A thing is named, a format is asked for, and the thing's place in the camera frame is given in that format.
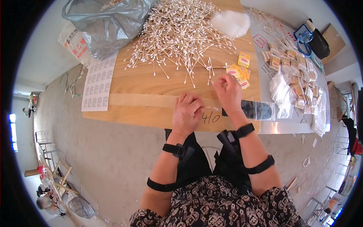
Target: patterned shirt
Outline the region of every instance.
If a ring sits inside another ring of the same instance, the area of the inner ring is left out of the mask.
[[[174,191],[164,218],[140,209],[131,216],[130,226],[305,226],[283,187],[273,187],[260,197],[247,192],[240,195],[223,177],[202,177]]]

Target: white paper scrap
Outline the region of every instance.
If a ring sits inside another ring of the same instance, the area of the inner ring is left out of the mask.
[[[314,143],[313,143],[313,148],[315,148],[316,144],[317,144],[317,139],[315,138]]]
[[[107,111],[117,53],[100,61],[92,59],[88,67],[82,98],[82,112]]]

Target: handwritten number 410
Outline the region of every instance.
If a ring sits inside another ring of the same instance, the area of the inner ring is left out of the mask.
[[[209,124],[210,121],[211,121],[211,119],[212,119],[212,122],[214,123],[214,122],[218,121],[218,119],[220,118],[219,115],[215,115],[212,118],[212,115],[213,115],[213,111],[211,112],[211,114],[209,116],[208,116],[208,114],[206,114],[206,113],[203,112],[202,119],[204,119],[204,124],[205,123]]]

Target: left hand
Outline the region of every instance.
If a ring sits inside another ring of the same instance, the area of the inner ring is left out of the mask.
[[[187,138],[197,127],[204,108],[204,102],[197,94],[180,94],[175,99],[172,132]]]

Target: pile of cotton swabs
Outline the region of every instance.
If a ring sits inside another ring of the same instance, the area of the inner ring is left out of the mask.
[[[200,0],[161,0],[149,13],[139,40],[131,48],[133,54],[124,60],[130,58],[125,69],[153,64],[155,76],[155,67],[163,70],[162,65],[170,61],[177,70],[179,66],[187,69],[184,83],[189,76],[195,88],[195,65],[201,64],[209,74],[213,70],[211,61],[207,65],[202,59],[209,47],[216,46],[229,54],[236,54],[233,41],[208,23],[213,12],[215,6],[212,3]]]

